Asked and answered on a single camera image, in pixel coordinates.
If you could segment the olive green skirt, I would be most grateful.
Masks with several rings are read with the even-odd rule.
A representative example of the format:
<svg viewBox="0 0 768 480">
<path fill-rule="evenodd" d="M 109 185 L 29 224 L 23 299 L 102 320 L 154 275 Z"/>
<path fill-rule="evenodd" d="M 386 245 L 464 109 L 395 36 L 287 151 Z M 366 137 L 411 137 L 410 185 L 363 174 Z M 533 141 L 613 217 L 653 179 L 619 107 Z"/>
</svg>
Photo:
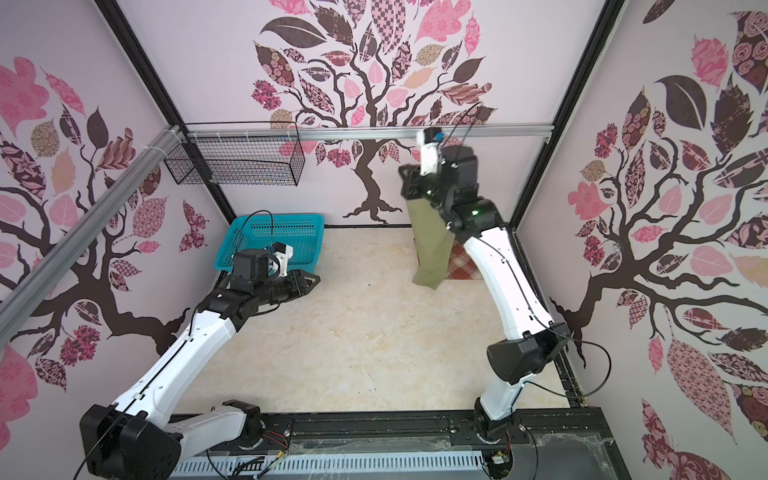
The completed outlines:
<svg viewBox="0 0 768 480">
<path fill-rule="evenodd" d="M 428 200 L 407 200 L 406 206 L 418 260 L 413 283 L 436 290 L 448 274 L 455 236 Z"/>
</svg>

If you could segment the red plaid skirt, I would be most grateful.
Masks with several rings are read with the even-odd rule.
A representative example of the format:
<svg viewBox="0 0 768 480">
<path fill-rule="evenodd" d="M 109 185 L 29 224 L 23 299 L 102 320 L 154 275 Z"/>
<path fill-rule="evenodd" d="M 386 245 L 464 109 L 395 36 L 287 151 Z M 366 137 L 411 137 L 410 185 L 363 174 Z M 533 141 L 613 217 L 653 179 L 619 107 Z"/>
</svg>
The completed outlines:
<svg viewBox="0 0 768 480">
<path fill-rule="evenodd" d="M 451 235 L 427 243 L 414 239 L 417 270 L 412 282 L 436 289 L 444 280 L 481 280 L 482 275 L 464 247 Z"/>
</svg>

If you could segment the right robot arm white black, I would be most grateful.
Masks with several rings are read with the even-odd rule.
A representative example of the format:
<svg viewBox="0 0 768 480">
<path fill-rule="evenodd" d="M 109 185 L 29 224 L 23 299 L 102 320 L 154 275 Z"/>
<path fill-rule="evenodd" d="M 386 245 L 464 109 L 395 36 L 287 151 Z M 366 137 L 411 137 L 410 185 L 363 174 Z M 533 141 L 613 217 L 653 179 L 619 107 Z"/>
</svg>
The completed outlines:
<svg viewBox="0 0 768 480">
<path fill-rule="evenodd" d="M 436 142 L 421 147 L 419 165 L 398 170 L 402 196 L 424 199 L 439 214 L 477 266 L 500 314 L 505 338 L 486 349 L 494 375 L 475 406 L 479 435 L 492 442 L 512 425 L 524 388 L 562 351 L 571 333 L 566 324 L 553 323 L 536 296 L 495 204 L 479 194 L 477 172 L 471 148 Z"/>
</svg>

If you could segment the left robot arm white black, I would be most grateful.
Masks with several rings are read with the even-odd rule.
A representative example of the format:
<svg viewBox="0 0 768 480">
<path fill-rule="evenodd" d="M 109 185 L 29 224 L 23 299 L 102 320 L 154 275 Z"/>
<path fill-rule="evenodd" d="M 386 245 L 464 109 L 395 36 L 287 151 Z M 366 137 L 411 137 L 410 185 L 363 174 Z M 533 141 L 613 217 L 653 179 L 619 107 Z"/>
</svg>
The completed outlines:
<svg viewBox="0 0 768 480">
<path fill-rule="evenodd" d="M 128 390 L 93 405 L 79 423 L 80 467 L 103 479 L 167 479 L 177 465 L 226 442 L 260 443 L 259 407 L 229 400 L 174 422 L 183 395 L 215 354 L 258 316 L 305 297 L 318 275 L 292 270 L 292 247 L 275 243 L 235 254 L 234 265 L 195 307 L 187 329 Z"/>
</svg>

